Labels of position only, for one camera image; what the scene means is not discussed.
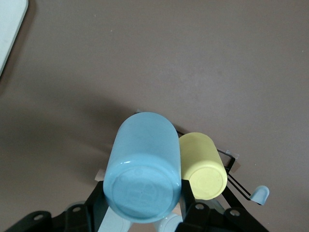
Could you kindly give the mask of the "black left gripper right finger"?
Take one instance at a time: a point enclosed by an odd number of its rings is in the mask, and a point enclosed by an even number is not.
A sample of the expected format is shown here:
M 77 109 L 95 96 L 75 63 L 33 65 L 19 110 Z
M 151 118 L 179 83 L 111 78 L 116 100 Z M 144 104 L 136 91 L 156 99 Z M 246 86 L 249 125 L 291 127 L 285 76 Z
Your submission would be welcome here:
M 264 232 L 266 228 L 257 221 L 226 187 L 223 197 L 229 208 L 222 214 L 211 209 L 193 196 L 188 180 L 182 180 L 180 208 L 183 222 L 177 226 L 179 232 Z

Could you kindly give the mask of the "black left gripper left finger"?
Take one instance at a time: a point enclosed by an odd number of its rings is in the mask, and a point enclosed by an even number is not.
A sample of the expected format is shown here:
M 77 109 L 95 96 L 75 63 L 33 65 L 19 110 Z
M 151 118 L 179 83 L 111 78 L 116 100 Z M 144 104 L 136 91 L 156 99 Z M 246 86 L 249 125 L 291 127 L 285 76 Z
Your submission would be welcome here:
M 97 232 L 108 204 L 99 181 L 84 203 L 75 203 L 53 217 L 48 211 L 35 211 L 9 227 L 7 232 Z

